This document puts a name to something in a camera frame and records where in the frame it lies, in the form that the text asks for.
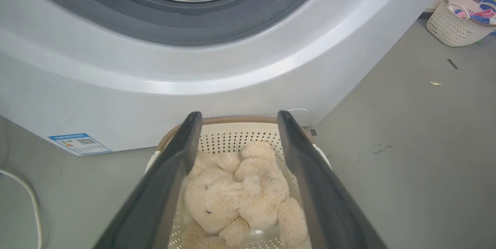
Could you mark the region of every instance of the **gray rubber gasket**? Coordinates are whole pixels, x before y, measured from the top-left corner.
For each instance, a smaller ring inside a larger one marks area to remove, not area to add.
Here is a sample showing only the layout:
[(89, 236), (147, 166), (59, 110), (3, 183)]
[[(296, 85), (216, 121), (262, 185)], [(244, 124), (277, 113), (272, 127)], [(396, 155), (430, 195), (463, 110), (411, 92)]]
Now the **gray rubber gasket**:
[(121, 34), (175, 46), (205, 46), (241, 39), (281, 20), (306, 0), (53, 0)]

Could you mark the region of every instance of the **blue and white sticker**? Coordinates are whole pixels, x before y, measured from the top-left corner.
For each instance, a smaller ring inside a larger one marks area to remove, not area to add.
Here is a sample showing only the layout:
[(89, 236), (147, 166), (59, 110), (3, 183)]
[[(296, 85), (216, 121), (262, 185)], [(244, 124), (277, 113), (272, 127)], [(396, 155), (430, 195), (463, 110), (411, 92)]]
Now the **blue and white sticker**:
[(48, 137), (81, 155), (111, 152), (110, 149), (88, 136), (86, 133)]

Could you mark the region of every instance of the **qr code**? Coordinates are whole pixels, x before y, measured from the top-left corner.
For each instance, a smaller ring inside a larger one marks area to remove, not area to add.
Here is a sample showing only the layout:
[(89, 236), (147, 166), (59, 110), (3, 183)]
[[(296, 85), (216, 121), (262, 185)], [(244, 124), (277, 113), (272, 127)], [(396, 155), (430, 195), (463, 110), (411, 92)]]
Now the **qr code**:
[(92, 139), (77, 139), (77, 141), (80, 142), (81, 144), (93, 144), (93, 143), (95, 143), (95, 141)]

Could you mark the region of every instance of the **stuffed animal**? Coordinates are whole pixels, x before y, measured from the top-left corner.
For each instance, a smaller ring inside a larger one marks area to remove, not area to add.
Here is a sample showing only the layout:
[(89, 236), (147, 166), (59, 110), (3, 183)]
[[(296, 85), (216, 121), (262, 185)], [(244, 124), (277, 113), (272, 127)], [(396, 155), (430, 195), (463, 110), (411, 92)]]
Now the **stuffed animal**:
[(184, 191), (186, 209), (196, 221), (190, 222), (182, 235), (185, 249), (218, 248), (220, 244), (237, 247), (250, 234), (238, 209), (259, 198), (260, 179), (250, 175), (234, 181), (238, 166), (236, 154), (196, 157)]
[(262, 188), (259, 199), (239, 207), (239, 215), (251, 229), (267, 230), (279, 223), (281, 244), (299, 247), (308, 237), (305, 214), (299, 203), (289, 197), (289, 187), (275, 166), (275, 153), (270, 144), (254, 141), (241, 151), (244, 160), (234, 172), (234, 179), (244, 182), (256, 176)]

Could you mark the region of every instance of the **basket handle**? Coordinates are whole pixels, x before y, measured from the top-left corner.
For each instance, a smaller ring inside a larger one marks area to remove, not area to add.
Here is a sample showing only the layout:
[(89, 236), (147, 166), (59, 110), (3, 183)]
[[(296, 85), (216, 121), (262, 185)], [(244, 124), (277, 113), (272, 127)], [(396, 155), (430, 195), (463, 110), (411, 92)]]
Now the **basket handle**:
[[(464, 12), (465, 12), (465, 15), (466, 15), (467, 17), (466, 17), (466, 18), (462, 18), (462, 17), (458, 16), (457, 14), (455, 14), (455, 10), (453, 10), (453, 11), (451, 11), (451, 10), (450, 10), (450, 5), (452, 5), (452, 6), (454, 6), (454, 7), (458, 7), (458, 8), (460, 8), (462, 11), (464, 11)], [(470, 14), (469, 14), (469, 12), (468, 12), (468, 11), (467, 11), (467, 10), (466, 10), (463, 6), (461, 6), (461, 5), (459, 5), (459, 4), (455, 3), (455, 2), (449, 2), (446, 6), (448, 7), (448, 10), (450, 10), (450, 11), (451, 11), (451, 12), (452, 12), (455, 16), (457, 16), (458, 18), (460, 18), (460, 19), (462, 19), (462, 20), (468, 20), (468, 19), (470, 18)]]
[(487, 5), (487, 6), (491, 7), (491, 8), (494, 10), (494, 12), (496, 12), (496, 6), (495, 6), (494, 4), (492, 4), (492, 3), (488, 3), (488, 2), (480, 2), (480, 3), (479, 3), (479, 9), (481, 9), (482, 11), (484, 11), (484, 10), (481, 8), (481, 5)]

